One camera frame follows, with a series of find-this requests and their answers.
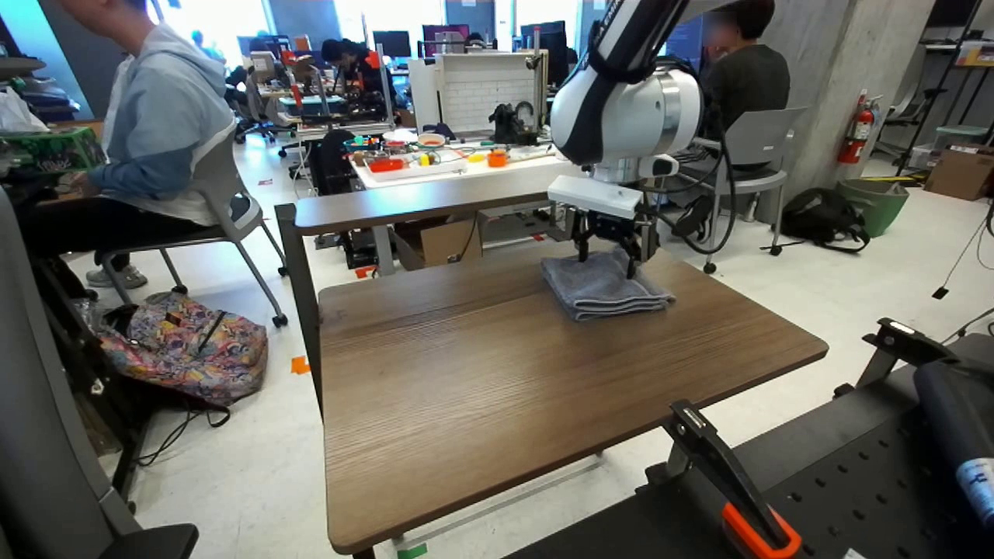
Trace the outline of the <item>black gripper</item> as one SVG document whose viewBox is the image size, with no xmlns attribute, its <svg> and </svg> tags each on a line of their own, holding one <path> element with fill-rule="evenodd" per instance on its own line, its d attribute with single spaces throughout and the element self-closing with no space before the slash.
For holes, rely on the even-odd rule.
<svg viewBox="0 0 994 559">
<path fill-rule="evenodd" d="M 627 278 L 635 278 L 641 274 L 641 265 L 651 261 L 660 248 L 660 231 L 652 217 L 621 219 L 599 211 L 578 211 L 573 217 L 573 243 L 578 248 L 578 261 L 592 257 L 592 239 L 608 239 L 627 255 L 627 265 L 625 265 Z"/>
</svg>

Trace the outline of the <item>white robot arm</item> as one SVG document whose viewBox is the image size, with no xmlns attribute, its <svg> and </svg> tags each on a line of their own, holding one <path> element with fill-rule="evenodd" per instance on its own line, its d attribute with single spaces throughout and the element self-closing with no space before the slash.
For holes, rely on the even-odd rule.
<svg viewBox="0 0 994 559">
<path fill-rule="evenodd" d="M 687 2 L 615 0 L 589 61 L 558 89 L 550 108 L 550 140 L 578 173 L 560 173 L 546 199 L 578 211 L 578 257 L 589 257 L 592 236 L 613 239 L 625 252 L 627 275 L 660 246 L 648 182 L 677 173 L 677 153 L 700 131 L 700 81 L 656 61 Z"/>
</svg>

